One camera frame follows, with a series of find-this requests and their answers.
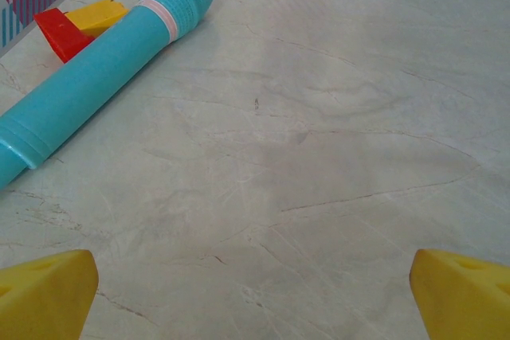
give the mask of white stripe band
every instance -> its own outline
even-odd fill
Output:
[[[156,15],[159,16],[161,21],[165,23],[165,26],[168,29],[168,33],[170,34],[170,41],[168,41],[168,44],[177,39],[179,32],[177,23],[175,23],[174,17],[170,12],[168,12],[163,4],[157,2],[156,0],[140,0],[136,5],[146,7],[153,11]]]

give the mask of plastic toy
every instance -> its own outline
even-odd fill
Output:
[[[64,63],[94,41],[94,37],[82,33],[58,8],[37,14],[33,18],[53,51]]]
[[[0,338],[77,340],[98,283],[86,250],[0,270]]]
[[[419,250],[410,285],[430,340],[510,338],[509,267]]]
[[[196,27],[212,1],[140,0],[0,117],[0,189],[39,167],[152,57]]]
[[[85,35],[98,37],[129,12],[122,3],[101,0],[65,14]]]

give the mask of yellow toy block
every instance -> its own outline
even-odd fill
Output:
[[[65,14],[85,35],[98,37],[117,23],[128,9],[114,0],[101,0]]]
[[[509,267],[418,250],[410,285],[431,340],[510,339]]]
[[[86,250],[0,270],[0,339],[78,339],[97,284],[96,263]]]

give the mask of red plastic piece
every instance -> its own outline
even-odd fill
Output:
[[[52,50],[64,63],[94,41],[94,37],[83,34],[58,8],[37,14],[34,19]]]

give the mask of white marble surface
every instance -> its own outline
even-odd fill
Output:
[[[510,0],[215,0],[0,193],[0,266],[90,249],[87,340],[426,339],[418,248],[510,264],[509,20]],[[30,32],[0,112],[59,65]]]

